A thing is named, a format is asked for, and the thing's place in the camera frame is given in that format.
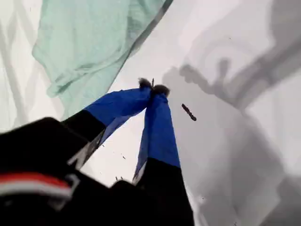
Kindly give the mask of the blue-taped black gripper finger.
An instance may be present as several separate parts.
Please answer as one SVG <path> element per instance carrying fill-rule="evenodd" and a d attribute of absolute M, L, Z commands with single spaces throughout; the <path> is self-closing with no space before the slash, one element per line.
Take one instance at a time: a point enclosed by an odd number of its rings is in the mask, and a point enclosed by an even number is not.
<path fill-rule="evenodd" d="M 144 78 L 139 87 L 114 91 L 65 119 L 63 124 L 89 142 L 104 141 L 129 118 L 143 111 L 152 96 L 153 86 Z"/>
<path fill-rule="evenodd" d="M 133 183 L 143 177 L 147 162 L 162 163 L 168 170 L 175 171 L 182 178 L 179 153 L 176 144 L 171 110 L 168 104 L 170 90 L 164 85 L 154 86 L 144 116 L 144 128 L 140 142 L 138 163 Z"/>

